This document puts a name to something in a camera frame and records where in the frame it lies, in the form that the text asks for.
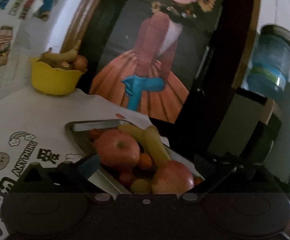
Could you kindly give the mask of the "large red apple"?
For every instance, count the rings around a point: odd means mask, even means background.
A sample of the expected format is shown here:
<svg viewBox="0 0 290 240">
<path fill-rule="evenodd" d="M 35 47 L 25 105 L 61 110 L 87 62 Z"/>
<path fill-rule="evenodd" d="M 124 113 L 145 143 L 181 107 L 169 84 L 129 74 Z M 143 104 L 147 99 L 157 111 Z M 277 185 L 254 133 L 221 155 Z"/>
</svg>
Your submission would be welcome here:
<svg viewBox="0 0 290 240">
<path fill-rule="evenodd" d="M 101 164 L 120 171 L 132 170 L 140 160 L 138 142 L 119 129 L 105 131 L 93 143 Z"/>
</svg>

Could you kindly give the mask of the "metal tray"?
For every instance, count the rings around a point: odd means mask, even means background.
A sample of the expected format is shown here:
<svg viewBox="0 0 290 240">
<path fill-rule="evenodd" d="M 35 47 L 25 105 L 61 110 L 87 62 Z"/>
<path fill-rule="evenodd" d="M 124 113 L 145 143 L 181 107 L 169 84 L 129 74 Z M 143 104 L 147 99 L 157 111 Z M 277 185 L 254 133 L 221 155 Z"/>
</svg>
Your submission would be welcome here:
<svg viewBox="0 0 290 240">
<path fill-rule="evenodd" d="M 100 174 L 120 193 L 181 195 L 204 179 L 166 146 L 158 129 L 123 120 L 69 122 L 65 131 L 82 155 L 95 155 Z"/>
</svg>

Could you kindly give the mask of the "small red tomato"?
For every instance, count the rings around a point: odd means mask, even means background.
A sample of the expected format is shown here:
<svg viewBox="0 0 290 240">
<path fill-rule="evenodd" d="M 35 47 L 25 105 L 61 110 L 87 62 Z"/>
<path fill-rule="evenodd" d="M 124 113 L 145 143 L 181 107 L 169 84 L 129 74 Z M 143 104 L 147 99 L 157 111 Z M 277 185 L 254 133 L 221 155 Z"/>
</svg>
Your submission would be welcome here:
<svg viewBox="0 0 290 240">
<path fill-rule="evenodd" d="M 130 187 L 137 178 L 130 171 L 123 171 L 120 174 L 119 182 L 123 186 Z"/>
</svg>

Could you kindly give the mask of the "small yellow-green fruit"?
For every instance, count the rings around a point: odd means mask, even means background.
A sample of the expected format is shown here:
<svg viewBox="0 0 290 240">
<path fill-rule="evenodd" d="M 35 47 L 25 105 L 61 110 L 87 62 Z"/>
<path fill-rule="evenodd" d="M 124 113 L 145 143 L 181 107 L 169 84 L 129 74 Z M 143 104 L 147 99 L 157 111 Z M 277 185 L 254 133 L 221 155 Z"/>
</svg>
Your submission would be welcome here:
<svg viewBox="0 0 290 240">
<path fill-rule="evenodd" d="M 137 179 L 131 184 L 131 191 L 135 194 L 150 194 L 151 180 Z"/>
</svg>

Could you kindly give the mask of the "small orange tangerine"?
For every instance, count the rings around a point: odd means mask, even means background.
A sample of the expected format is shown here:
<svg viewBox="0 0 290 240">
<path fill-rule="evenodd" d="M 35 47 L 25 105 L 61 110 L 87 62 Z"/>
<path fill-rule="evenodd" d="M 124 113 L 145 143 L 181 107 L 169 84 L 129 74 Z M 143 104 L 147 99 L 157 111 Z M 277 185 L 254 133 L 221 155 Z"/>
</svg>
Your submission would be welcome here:
<svg viewBox="0 0 290 240">
<path fill-rule="evenodd" d="M 149 170 L 153 167 L 153 160 L 151 156 L 147 153 L 141 153 L 140 160 L 138 162 L 138 167 L 142 170 Z"/>
</svg>

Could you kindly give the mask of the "yellow fruit bowl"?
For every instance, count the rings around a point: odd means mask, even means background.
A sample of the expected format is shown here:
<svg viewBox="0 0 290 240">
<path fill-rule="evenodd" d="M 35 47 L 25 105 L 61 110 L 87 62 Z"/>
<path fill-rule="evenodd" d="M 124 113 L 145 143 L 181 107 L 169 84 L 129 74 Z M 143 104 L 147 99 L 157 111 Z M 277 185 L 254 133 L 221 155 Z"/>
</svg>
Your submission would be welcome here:
<svg viewBox="0 0 290 240">
<path fill-rule="evenodd" d="M 79 70 L 52 68 L 47 63 L 31 58 L 31 83 L 33 87 L 48 95 L 71 94 L 83 73 Z"/>
</svg>

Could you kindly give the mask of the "brown onion in bowl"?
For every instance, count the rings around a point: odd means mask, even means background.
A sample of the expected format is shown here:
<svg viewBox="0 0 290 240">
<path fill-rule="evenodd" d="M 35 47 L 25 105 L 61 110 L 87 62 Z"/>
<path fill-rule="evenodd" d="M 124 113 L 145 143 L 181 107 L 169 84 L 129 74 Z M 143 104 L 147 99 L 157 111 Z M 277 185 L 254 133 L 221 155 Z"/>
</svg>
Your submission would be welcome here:
<svg viewBox="0 0 290 240">
<path fill-rule="evenodd" d="M 75 70 L 79 70 L 82 73 L 85 73 L 87 71 L 87 66 L 88 60 L 86 59 L 86 57 L 77 55 L 73 61 L 73 68 Z"/>
</svg>

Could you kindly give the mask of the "banana in yellow bowl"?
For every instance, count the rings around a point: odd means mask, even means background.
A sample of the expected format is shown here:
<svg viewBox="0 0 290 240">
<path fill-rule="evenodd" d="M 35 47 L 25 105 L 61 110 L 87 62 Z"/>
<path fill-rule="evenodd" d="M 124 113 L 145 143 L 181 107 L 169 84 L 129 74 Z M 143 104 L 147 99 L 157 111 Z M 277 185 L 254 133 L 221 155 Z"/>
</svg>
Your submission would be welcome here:
<svg viewBox="0 0 290 240">
<path fill-rule="evenodd" d="M 80 44 L 81 44 L 81 40 L 77 40 L 73 48 L 66 53 L 53 53 L 52 47 L 50 47 L 46 52 L 41 54 L 40 59 L 46 59 L 50 61 L 71 62 L 78 55 L 78 49 L 80 47 Z"/>
</svg>

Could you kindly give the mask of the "girl painting poster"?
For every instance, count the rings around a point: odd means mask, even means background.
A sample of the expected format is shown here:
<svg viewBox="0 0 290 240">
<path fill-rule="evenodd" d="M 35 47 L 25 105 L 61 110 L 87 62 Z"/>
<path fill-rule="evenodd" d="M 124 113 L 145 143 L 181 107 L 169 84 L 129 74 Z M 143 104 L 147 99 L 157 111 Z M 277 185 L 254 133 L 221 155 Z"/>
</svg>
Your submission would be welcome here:
<svg viewBox="0 0 290 240">
<path fill-rule="evenodd" d="M 223 0 L 120 0 L 90 94 L 173 123 L 216 28 Z"/>
</svg>

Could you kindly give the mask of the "blue glass jar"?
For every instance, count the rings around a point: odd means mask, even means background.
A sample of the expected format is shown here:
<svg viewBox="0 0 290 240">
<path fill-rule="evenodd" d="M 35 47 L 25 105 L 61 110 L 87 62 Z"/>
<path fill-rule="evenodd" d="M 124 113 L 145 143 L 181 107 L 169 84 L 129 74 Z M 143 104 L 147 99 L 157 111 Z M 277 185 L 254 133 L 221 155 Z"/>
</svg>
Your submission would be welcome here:
<svg viewBox="0 0 290 240">
<path fill-rule="evenodd" d="M 264 25 L 251 57 L 248 90 L 279 101 L 290 70 L 290 31 L 275 24 Z"/>
</svg>

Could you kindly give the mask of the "brown wooden frame post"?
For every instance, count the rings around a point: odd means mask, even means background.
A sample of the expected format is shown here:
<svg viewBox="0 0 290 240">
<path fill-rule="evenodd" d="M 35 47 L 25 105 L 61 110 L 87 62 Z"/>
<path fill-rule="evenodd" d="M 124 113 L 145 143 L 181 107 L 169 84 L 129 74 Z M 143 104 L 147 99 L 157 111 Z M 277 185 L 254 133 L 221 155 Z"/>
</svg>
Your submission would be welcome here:
<svg viewBox="0 0 290 240">
<path fill-rule="evenodd" d="M 77 40 L 83 39 L 93 13 L 100 1 L 101 0 L 81 0 L 68 27 L 60 50 L 61 53 L 69 51 L 73 48 Z"/>
</svg>

